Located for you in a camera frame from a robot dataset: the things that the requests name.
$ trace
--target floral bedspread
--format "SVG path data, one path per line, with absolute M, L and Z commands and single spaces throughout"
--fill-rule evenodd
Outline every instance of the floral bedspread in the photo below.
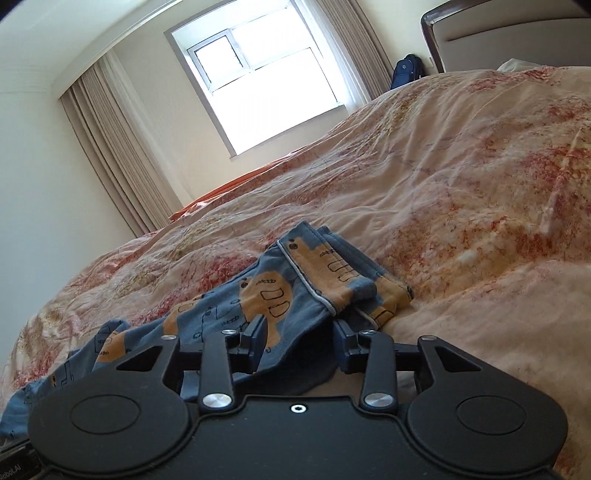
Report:
M 556 469 L 591 478 L 591 68 L 427 77 L 195 208 L 29 320 L 2 406 L 105 321 L 162 317 L 308 220 L 413 287 L 384 327 L 397 341 L 439 335 L 554 397 L 570 423 Z

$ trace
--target blue backpack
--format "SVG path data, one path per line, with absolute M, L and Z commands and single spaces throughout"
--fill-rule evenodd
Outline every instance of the blue backpack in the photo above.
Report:
M 414 82 L 424 76 L 425 68 L 423 67 L 423 62 L 419 57 L 410 53 L 396 64 L 390 89 L 392 90 L 401 85 Z

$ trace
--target bed frame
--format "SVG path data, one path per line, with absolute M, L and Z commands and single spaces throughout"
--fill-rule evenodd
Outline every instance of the bed frame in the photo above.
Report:
M 573 0 L 450 0 L 421 25 L 440 73 L 497 69 L 511 58 L 591 66 L 591 18 Z

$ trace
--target metal screw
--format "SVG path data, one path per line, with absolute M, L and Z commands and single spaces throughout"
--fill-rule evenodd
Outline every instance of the metal screw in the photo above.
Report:
M 394 397 L 387 393 L 377 392 L 366 395 L 363 401 L 370 407 L 383 408 L 392 405 L 394 403 Z
M 210 393 L 203 397 L 203 405 L 209 408 L 225 408 L 232 403 L 232 397 L 225 393 Z
M 292 405 L 290 410 L 293 413 L 304 413 L 308 409 L 306 408 L 305 405 L 297 404 L 297 405 Z

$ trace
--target beige curtain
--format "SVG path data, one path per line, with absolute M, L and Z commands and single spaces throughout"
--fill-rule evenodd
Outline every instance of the beige curtain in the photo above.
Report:
M 61 97 L 74 131 L 106 191 L 137 236 L 168 225 L 182 208 L 116 100 L 100 59 Z
M 392 64 L 356 0 L 315 0 L 332 26 L 372 99 L 390 90 Z

